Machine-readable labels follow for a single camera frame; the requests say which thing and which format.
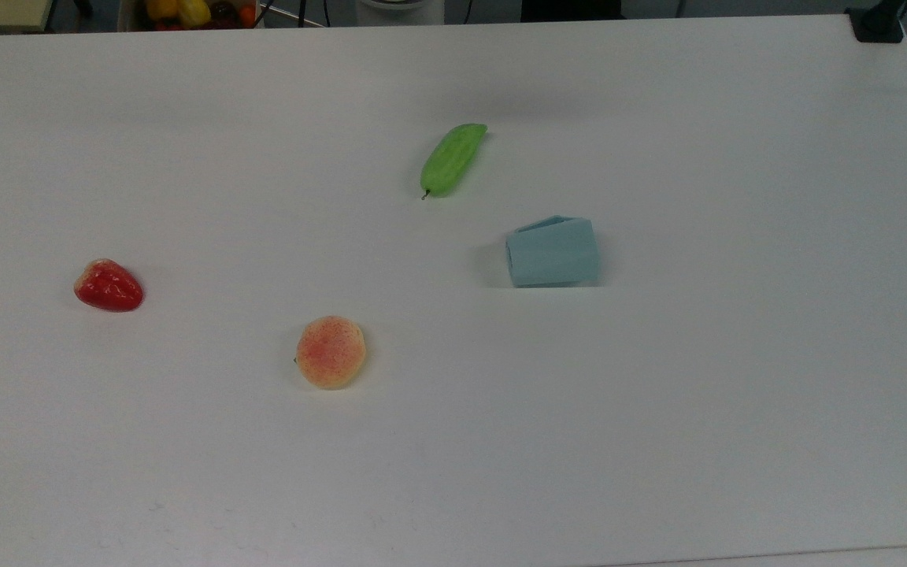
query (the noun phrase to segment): plastic fruit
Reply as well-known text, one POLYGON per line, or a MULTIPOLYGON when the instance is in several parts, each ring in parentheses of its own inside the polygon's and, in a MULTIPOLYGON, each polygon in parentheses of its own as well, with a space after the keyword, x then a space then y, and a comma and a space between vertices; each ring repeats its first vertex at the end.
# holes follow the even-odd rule
POLYGON ((458 180, 468 171, 482 137, 488 132, 485 124, 461 124, 443 136, 432 155, 422 166, 421 183, 425 198, 450 193, 458 180))
POLYGON ((296 364, 321 390, 338 390, 356 377, 366 360, 363 331, 354 322, 330 315, 303 329, 296 345, 296 364))
POLYGON ((135 276, 107 258, 90 262, 72 289, 81 302, 105 311, 132 311, 144 296, 135 276))

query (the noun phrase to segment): peach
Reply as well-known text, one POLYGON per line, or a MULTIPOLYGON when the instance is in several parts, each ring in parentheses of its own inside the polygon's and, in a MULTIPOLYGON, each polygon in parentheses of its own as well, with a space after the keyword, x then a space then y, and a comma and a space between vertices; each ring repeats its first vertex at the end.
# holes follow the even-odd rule
POLYGON ((309 382, 338 390, 356 377, 366 360, 363 331, 337 315, 321 317, 303 329, 296 345, 296 364, 309 382))

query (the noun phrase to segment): black cable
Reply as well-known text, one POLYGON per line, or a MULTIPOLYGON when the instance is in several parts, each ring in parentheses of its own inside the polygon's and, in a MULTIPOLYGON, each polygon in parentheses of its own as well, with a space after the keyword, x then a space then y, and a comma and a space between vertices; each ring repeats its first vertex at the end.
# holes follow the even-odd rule
POLYGON ((296 20, 296 28, 303 28, 306 23, 306 0, 299 0, 299 18, 296 20))
POLYGON ((254 18, 254 25, 251 26, 252 28, 256 28, 259 25, 262 19, 264 19, 264 15, 268 13, 268 10, 271 9, 271 5, 274 3, 275 0, 268 0, 268 3, 265 4, 264 8, 262 8, 261 13, 258 14, 258 17, 254 18))

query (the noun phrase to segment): toy cucumber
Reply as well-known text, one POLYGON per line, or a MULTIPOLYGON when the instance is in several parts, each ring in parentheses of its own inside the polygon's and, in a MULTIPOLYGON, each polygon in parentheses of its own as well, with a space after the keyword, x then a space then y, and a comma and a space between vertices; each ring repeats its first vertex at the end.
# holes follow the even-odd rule
POLYGON ((443 136, 422 166, 420 183, 422 191, 425 191, 422 198, 429 195, 442 197, 454 189, 457 181, 468 171, 468 165, 488 129, 485 124, 461 124, 443 136))

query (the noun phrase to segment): yellow pepper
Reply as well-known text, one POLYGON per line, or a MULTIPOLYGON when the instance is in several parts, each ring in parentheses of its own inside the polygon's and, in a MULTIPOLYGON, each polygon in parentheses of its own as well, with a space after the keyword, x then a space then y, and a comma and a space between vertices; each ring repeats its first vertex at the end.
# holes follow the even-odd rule
POLYGON ((177 0, 177 14, 180 15, 180 25, 184 29, 197 28, 212 19, 212 12, 205 0, 177 0))
POLYGON ((152 21, 176 18, 177 0, 145 0, 145 11, 152 21))

